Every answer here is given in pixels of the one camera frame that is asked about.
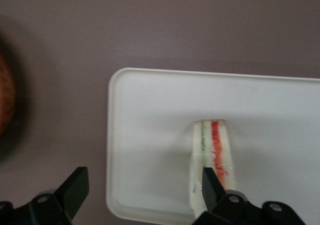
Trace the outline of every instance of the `bread slice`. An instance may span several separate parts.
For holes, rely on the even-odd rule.
[[[225,120],[197,121],[193,126],[189,201],[195,218],[207,210],[202,196],[203,167],[213,168],[225,190],[236,189]]]

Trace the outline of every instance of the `blurry orange object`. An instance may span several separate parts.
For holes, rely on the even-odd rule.
[[[15,111],[16,89],[12,71],[0,53],[0,135],[10,123]]]

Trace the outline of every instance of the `white tray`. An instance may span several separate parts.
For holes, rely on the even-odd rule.
[[[237,190],[260,207],[320,221],[320,79],[125,68],[109,83],[108,208],[120,218],[191,224],[194,121],[225,119]]]

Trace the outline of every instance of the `screw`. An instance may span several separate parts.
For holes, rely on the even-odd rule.
[[[273,210],[277,211],[277,212],[281,212],[282,211],[282,208],[276,204],[276,203],[270,203],[270,208],[272,208]]]
[[[238,203],[238,202],[240,202],[239,198],[238,198],[237,196],[234,196],[234,195],[230,196],[230,197],[229,197],[229,200],[230,200],[231,202],[233,202],[233,203]]]
[[[40,198],[38,199],[38,203],[39,203],[39,204],[40,204],[40,203],[44,203],[44,202],[46,202],[46,201],[48,200],[48,198],[49,198],[48,195],[44,195],[44,196],[42,196],[42,197],[40,197]]]

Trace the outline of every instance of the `gray surface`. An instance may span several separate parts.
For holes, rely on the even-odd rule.
[[[137,224],[105,203],[108,81],[124,67],[320,78],[320,0],[0,0],[30,89],[24,137],[0,161],[16,206],[88,166],[74,224]]]

